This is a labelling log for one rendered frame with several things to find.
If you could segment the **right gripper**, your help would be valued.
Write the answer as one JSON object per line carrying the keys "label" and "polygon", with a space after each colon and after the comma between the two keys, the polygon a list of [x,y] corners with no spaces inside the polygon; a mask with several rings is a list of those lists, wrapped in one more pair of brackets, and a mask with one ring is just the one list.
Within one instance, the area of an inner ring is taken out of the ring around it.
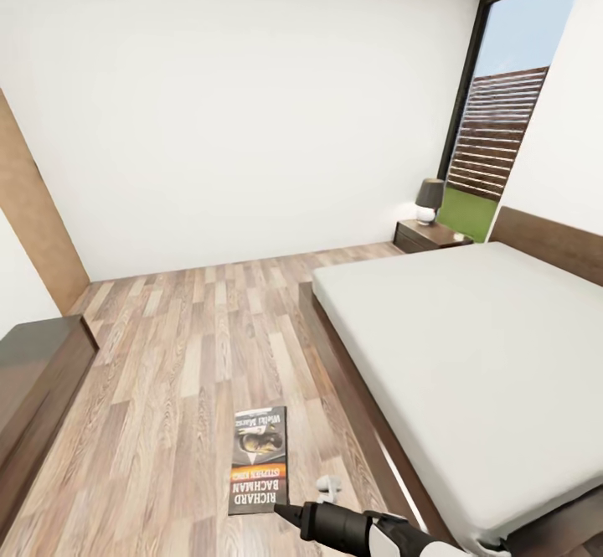
{"label": "right gripper", "polygon": [[326,502],[305,502],[303,506],[274,505],[274,513],[301,530],[301,539],[316,540],[319,544],[343,553],[347,553],[344,528],[349,511],[349,508]]}

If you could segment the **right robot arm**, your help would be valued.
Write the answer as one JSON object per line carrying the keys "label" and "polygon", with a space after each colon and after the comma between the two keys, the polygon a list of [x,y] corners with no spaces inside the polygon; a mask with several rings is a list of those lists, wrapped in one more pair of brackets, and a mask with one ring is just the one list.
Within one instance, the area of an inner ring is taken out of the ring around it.
{"label": "right robot arm", "polygon": [[411,526],[398,514],[356,513],[338,506],[338,493],[343,490],[339,476],[327,474],[316,484],[321,493],[316,502],[274,505],[274,513],[299,528],[304,541],[316,540],[353,557],[472,557]]}

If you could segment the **hardback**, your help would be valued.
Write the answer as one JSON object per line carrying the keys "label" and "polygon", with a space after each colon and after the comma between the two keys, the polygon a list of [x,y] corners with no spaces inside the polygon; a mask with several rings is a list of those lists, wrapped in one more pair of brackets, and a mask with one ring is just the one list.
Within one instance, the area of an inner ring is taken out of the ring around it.
{"label": "hardback", "polygon": [[291,506],[287,406],[235,412],[228,515]]}

